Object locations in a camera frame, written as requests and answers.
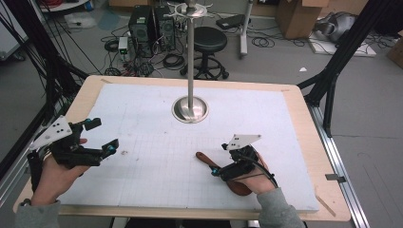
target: round metal base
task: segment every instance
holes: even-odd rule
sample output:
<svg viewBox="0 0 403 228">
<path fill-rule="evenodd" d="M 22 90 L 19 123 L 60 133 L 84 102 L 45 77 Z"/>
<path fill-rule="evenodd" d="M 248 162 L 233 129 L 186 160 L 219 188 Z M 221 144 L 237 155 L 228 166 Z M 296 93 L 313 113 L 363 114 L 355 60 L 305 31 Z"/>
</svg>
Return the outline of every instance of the round metal base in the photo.
<svg viewBox="0 0 403 228">
<path fill-rule="evenodd" d="M 186 124 L 195 124 L 204 120 L 208 115 L 208 105 L 200 97 L 193 97 L 193 108 L 189 108 L 188 97 L 184 96 L 172 105 L 174 117 Z"/>
</svg>

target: stool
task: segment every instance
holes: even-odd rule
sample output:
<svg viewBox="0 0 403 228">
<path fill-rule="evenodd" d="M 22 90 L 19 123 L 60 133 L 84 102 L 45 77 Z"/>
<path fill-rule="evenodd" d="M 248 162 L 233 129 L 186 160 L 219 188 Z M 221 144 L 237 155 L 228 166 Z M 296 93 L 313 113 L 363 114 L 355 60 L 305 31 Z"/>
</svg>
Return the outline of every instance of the stool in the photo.
<svg viewBox="0 0 403 228">
<path fill-rule="evenodd" d="M 221 51 L 225 48 L 227 44 L 227 37 L 225 34 L 216 29 L 210 27 L 198 27 L 195 28 L 195 50 L 201 52 L 202 56 L 195 58 L 195 60 L 201 59 L 201 64 L 199 66 L 194 66 L 198 70 L 194 79 L 200 79 L 203 75 L 205 79 L 218 80 L 222 75 L 222 79 L 227 79 L 229 73 L 225 71 L 222 64 L 212 58 L 210 55 L 214 55 L 215 52 Z M 209 66 L 208 62 L 215 62 L 215 66 Z M 211 72 L 212 69 L 219 69 L 220 71 L 216 74 Z M 182 76 L 187 73 L 187 65 L 180 70 Z"/>
</svg>

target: human hand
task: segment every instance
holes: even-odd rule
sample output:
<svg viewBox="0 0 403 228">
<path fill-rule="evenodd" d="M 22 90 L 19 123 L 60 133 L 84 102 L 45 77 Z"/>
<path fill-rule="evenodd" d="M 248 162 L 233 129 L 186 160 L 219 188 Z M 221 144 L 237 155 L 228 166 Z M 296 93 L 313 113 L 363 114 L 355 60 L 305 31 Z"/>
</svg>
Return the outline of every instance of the human hand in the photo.
<svg viewBox="0 0 403 228">
<path fill-rule="evenodd" d="M 267 164 L 261 158 L 261 155 L 259 153 L 258 157 L 259 163 L 268 170 Z M 250 173 L 233 179 L 233 181 L 245 184 L 250 190 L 252 190 L 252 192 L 256 194 L 262 194 L 276 189 L 276 186 L 257 167 L 255 167 L 255 169 L 252 170 Z"/>
<path fill-rule="evenodd" d="M 86 143 L 86 139 L 81 139 L 80 143 Z M 49 155 L 44 160 L 41 180 L 33 193 L 30 204 L 40 206 L 54 203 L 88 168 L 89 166 L 75 166 L 68 169 L 64 165 L 58 164 L 53 156 Z"/>
</svg>

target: sleeve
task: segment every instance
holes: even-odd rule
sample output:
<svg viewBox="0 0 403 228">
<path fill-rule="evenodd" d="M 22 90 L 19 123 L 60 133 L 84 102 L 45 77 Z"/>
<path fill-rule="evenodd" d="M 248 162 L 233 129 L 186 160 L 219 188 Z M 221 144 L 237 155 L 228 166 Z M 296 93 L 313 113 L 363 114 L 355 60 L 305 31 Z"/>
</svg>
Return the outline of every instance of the sleeve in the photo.
<svg viewBox="0 0 403 228">
<path fill-rule="evenodd" d="M 59 228 L 60 201 L 46 206 L 19 205 L 15 215 L 15 228 Z"/>
<path fill-rule="evenodd" d="M 261 228 L 304 228 L 296 208 L 288 205 L 281 188 L 258 195 Z"/>
</svg>

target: floor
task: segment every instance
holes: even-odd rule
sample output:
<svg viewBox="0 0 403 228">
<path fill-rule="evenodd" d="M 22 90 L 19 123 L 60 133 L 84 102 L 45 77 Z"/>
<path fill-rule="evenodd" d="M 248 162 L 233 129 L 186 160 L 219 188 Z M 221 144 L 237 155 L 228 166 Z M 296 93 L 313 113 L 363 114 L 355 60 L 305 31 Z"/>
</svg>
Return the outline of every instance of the floor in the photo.
<svg viewBox="0 0 403 228">
<path fill-rule="evenodd" d="M 95 18 L 97 25 L 94 28 L 75 29 L 70 35 L 94 65 L 102 68 L 108 65 L 109 60 L 101 38 L 127 25 L 129 14 L 101 6 L 90 15 Z M 214 26 L 218 19 L 217 15 L 215 17 L 199 19 L 196 24 Z M 275 26 L 270 18 L 252 18 L 250 24 L 253 29 Z M 121 35 L 125 31 L 121 29 L 116 34 Z M 278 34 L 278 29 L 263 32 Z M 318 74 L 331 59 L 330 55 L 314 54 L 306 43 L 301 47 L 299 45 L 302 43 L 272 39 L 270 46 L 273 44 L 273 47 L 257 47 L 252 44 L 251 37 L 248 38 L 248 55 L 240 59 L 239 32 L 226 34 L 228 45 L 216 54 L 216 58 L 230 73 L 227 81 L 295 85 Z M 73 64 L 85 72 L 96 72 L 74 43 L 65 34 L 62 36 Z M 403 179 L 400 177 L 403 170 L 403 127 L 400 121 L 403 71 L 386 57 L 389 47 L 381 48 L 377 44 L 371 47 L 377 53 L 374 58 L 353 57 L 341 72 L 336 87 L 332 133 L 370 226 L 398 228 L 403 227 Z M 162 58 L 156 56 L 153 63 Z M 122 67 L 116 60 L 113 65 Z M 0 68 L 2 160 L 42 107 L 44 89 L 29 60 L 7 60 L 0 62 Z M 182 78 L 178 70 L 163 68 L 149 77 Z M 27 179 L 28 175 L 24 175 L 0 208 L 2 227 L 12 227 L 14 215 L 11 207 Z M 60 217 L 61 227 L 77 228 L 106 228 L 110 220 L 106 217 Z M 350 221 L 309 221 L 308 226 L 354 227 Z"/>
</svg>

